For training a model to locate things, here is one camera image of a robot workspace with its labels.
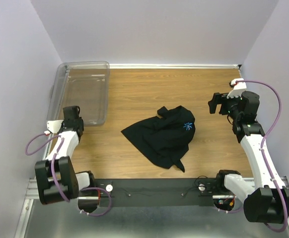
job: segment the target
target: metal floor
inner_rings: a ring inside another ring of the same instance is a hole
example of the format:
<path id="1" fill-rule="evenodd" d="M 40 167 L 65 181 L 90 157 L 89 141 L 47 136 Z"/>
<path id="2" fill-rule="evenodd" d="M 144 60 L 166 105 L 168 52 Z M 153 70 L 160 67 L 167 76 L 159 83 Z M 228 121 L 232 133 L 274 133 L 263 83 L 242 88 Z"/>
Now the metal floor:
<path id="1" fill-rule="evenodd" d="M 79 213 L 77 201 L 42 205 L 35 200 L 26 238 L 289 238 L 250 223 L 243 212 L 212 207 L 115 207 L 102 217 Z"/>

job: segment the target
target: blue logo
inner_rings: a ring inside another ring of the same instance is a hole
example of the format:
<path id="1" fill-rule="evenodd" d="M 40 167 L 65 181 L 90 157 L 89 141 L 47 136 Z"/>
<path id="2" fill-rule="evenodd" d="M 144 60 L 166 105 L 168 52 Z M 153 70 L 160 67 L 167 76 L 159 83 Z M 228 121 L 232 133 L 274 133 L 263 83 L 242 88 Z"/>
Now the blue logo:
<path id="1" fill-rule="evenodd" d="M 186 130 L 190 130 L 190 129 L 192 129 L 192 122 L 187 122 L 187 123 L 184 123 L 184 126 L 183 126 L 183 128 L 186 128 Z"/>

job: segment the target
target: black cable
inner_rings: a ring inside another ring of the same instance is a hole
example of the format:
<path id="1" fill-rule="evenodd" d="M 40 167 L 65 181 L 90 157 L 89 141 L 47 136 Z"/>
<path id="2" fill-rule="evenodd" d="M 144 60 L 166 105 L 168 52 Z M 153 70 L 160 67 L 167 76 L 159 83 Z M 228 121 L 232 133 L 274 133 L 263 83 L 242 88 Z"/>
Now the black cable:
<path id="1" fill-rule="evenodd" d="M 124 189 L 124 188 L 122 188 L 122 187 L 116 188 L 115 190 L 116 190 L 116 191 L 119 191 L 119 190 L 124 191 L 125 194 L 126 194 L 126 196 L 129 196 L 129 195 L 131 195 L 131 194 L 141 194 L 141 195 L 144 195 L 144 196 L 151 197 L 151 196 L 157 194 L 157 193 L 146 194 L 146 193 L 144 193 L 144 192 L 134 191 L 134 190 L 133 190 L 132 192 L 130 192 L 130 191 L 127 191 L 126 189 Z"/>
<path id="2" fill-rule="evenodd" d="M 200 190 L 199 190 L 199 187 L 200 187 L 200 181 L 199 181 L 199 184 L 196 184 L 196 181 L 197 181 L 198 179 L 202 178 L 202 177 L 208 179 L 208 177 L 205 176 L 205 175 L 198 176 L 198 177 L 194 180 L 194 184 L 193 184 L 193 186 L 190 187 L 189 189 L 187 189 L 187 190 L 183 193 L 182 196 L 186 196 L 186 195 L 188 194 L 188 192 L 191 191 L 191 190 L 194 189 L 194 188 L 197 189 L 198 192 L 200 192 Z"/>
<path id="3" fill-rule="evenodd" d="M 237 121 L 238 121 L 238 117 L 240 116 L 240 115 L 242 115 L 244 112 L 243 111 L 240 111 L 238 114 L 237 114 L 237 116 L 236 116 L 236 118 L 235 118 L 235 125 L 237 125 Z"/>
<path id="4" fill-rule="evenodd" d="M 208 179 L 208 177 L 205 176 L 205 175 L 198 176 L 198 177 L 194 180 L 194 186 L 195 186 L 195 187 L 199 187 L 199 186 L 200 186 L 200 181 L 199 181 L 199 184 L 198 184 L 198 185 L 196 184 L 196 181 L 197 181 L 198 179 L 202 178 L 202 177 Z"/>
<path id="5" fill-rule="evenodd" d="M 229 124 L 233 125 L 233 123 L 229 120 L 229 115 L 227 115 L 227 120 L 228 120 Z"/>

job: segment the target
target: white connector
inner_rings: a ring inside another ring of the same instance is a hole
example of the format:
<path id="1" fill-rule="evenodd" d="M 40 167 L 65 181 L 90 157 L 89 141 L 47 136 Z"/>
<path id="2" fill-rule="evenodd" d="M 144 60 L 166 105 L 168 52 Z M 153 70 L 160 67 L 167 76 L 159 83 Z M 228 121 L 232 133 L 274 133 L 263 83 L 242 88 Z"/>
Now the white connector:
<path id="1" fill-rule="evenodd" d="M 244 91 L 246 91 L 247 87 L 246 87 L 246 83 L 244 82 L 239 82 L 236 84 L 236 81 L 244 81 L 243 78 L 236 78 L 234 80 L 231 81 L 230 85 L 234 86 L 233 90 L 231 90 L 229 92 L 229 94 L 227 95 L 227 98 L 237 98 L 240 97 L 242 95 L 242 93 Z"/>
<path id="2" fill-rule="evenodd" d="M 46 122 L 47 129 L 53 133 L 56 134 L 61 129 L 62 123 L 64 120 L 48 120 Z"/>

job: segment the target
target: screw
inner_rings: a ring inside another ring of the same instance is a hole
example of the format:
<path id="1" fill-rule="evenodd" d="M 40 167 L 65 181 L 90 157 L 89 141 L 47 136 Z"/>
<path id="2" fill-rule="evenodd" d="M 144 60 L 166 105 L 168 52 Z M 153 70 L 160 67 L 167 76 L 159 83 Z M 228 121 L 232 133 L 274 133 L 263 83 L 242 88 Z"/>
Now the screw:
<path id="1" fill-rule="evenodd" d="M 200 185 L 199 185 L 199 190 L 200 190 L 200 191 L 204 191 L 204 190 L 205 190 L 204 184 L 200 184 Z"/>

